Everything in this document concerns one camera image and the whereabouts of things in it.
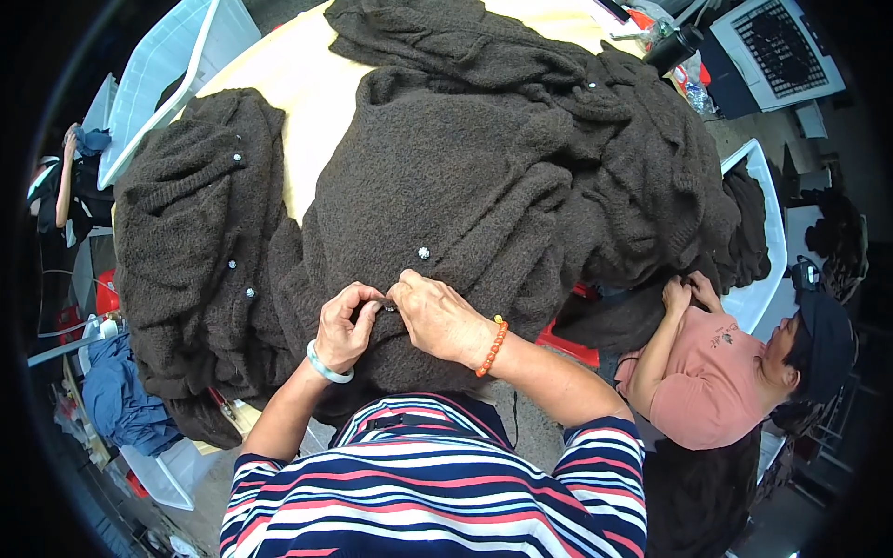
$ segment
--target person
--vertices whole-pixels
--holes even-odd
[[[221,556],[641,558],[644,455],[629,408],[596,374],[511,329],[488,373],[567,427],[551,475],[513,452],[493,406],[459,394],[386,396],[328,451],[294,459],[327,377],[353,373],[381,297],[354,283],[322,307],[308,357],[236,460]],[[499,326],[451,287],[406,270],[387,299],[419,350],[468,373],[488,359]]]
[[[94,226],[112,226],[114,192],[96,189],[99,155],[75,160],[77,129],[74,122],[65,132],[63,158],[46,156],[31,176],[28,207],[38,219],[38,231],[62,233],[71,248],[87,237]]]
[[[707,312],[689,305],[692,296]],[[801,292],[798,312],[766,344],[741,331],[700,271],[684,285],[670,279],[663,305],[657,331],[620,358],[613,380],[636,412],[687,449],[729,446],[788,400],[827,403],[852,370],[847,312],[825,293]]]

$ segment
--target hat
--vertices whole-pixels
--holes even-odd
[[[843,385],[855,359],[855,340],[843,306],[826,293],[800,291],[802,325],[813,340],[805,396],[827,403]]]

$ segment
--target person in striped shirt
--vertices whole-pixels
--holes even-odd
[[[630,409],[595,373],[511,331],[489,373],[566,427],[551,475],[513,452],[492,405],[463,394],[386,396],[328,451],[296,458],[320,393],[345,380],[332,374],[349,377],[368,345],[381,297],[354,283],[322,307],[315,346],[236,461],[221,556],[643,557]],[[387,298],[420,350],[472,371],[488,358],[498,325],[451,287],[406,270]]]

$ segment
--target orange bead bracelet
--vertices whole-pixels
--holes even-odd
[[[502,319],[502,316],[497,314],[493,321],[499,324],[499,332],[497,333],[497,338],[493,340],[493,346],[490,347],[490,352],[487,353],[487,360],[478,368],[474,373],[478,378],[481,378],[484,374],[490,370],[490,366],[493,366],[493,361],[497,358],[497,353],[499,352],[499,347],[502,346],[502,342],[505,341],[505,333],[508,332],[508,322]]]

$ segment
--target ear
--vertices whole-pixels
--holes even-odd
[[[785,387],[794,391],[800,384],[800,371],[793,366],[785,366],[784,376],[782,378]]]

